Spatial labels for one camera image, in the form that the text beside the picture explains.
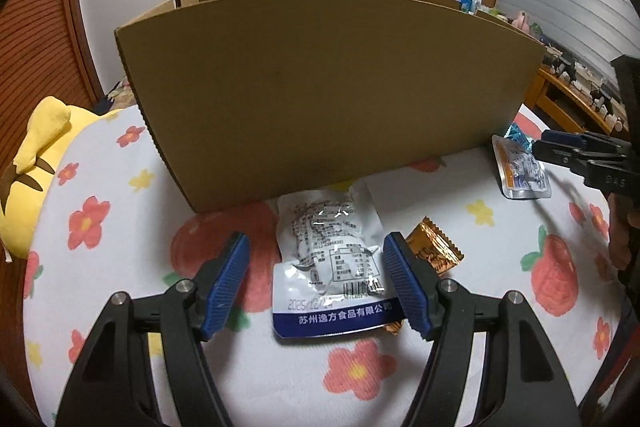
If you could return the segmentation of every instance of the round table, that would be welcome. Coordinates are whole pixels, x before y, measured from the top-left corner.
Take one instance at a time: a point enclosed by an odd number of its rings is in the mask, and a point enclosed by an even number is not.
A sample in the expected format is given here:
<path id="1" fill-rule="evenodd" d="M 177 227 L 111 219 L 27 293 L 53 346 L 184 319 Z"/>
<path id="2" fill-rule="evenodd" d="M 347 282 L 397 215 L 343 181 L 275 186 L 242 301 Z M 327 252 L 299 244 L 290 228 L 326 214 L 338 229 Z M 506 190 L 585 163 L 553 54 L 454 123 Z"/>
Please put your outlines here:
<path id="1" fill-rule="evenodd" d="M 532 135 L 545 128 L 524 106 L 516 121 Z M 618 326 L 622 289 L 607 256 L 606 200 L 567 169 L 547 169 L 553 194 L 545 200 L 503 197 L 488 148 L 368 176 L 366 184 L 386 233 L 406 235 L 429 216 L 456 243 L 466 257 L 449 275 L 469 291 L 524 293 L 580 401 Z M 234 425 L 402 423 L 431 349 L 408 324 L 397 336 L 377 329 L 284 343 L 274 334 L 274 201 L 195 216 L 137 107 L 82 131 L 58 174 L 34 234 L 24 288 L 28 367 L 46 424 L 54 423 L 72 364 L 109 296 L 164 292 L 193 276 L 234 229 L 246 232 L 255 247 L 246 292 L 227 327 L 204 345 Z M 554 248 L 571 256 L 577 284 L 553 263 Z M 543 281 L 532 277 L 536 263 L 545 264 Z M 457 425 L 473 418 L 483 337 L 475 335 Z M 150 335 L 149 343 L 162 418 L 177 426 L 159 335 Z"/>

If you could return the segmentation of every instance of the stuffed animal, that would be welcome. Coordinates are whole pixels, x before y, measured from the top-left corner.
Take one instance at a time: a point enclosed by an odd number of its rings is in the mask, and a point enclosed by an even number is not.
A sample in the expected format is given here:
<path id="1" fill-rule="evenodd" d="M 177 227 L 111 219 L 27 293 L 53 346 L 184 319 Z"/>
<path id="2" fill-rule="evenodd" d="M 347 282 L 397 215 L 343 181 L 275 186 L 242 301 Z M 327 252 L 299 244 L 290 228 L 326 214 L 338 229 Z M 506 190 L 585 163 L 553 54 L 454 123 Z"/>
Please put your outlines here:
<path id="1" fill-rule="evenodd" d="M 0 239 L 17 257 L 29 253 L 49 184 L 71 141 L 99 116 L 48 96 L 27 123 L 14 160 L 0 176 Z"/>

